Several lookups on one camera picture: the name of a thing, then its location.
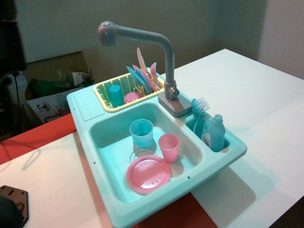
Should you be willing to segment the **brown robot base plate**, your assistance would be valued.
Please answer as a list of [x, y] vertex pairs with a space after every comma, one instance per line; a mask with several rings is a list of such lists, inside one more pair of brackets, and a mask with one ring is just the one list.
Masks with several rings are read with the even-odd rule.
[[29, 219], [29, 194], [25, 190], [0, 187], [0, 227], [23, 228]]

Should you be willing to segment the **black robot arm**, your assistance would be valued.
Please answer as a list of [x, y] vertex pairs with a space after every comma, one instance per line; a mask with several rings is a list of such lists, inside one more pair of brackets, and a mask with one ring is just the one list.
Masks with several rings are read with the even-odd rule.
[[0, 2], [0, 76], [26, 69], [25, 56], [12, 0]]

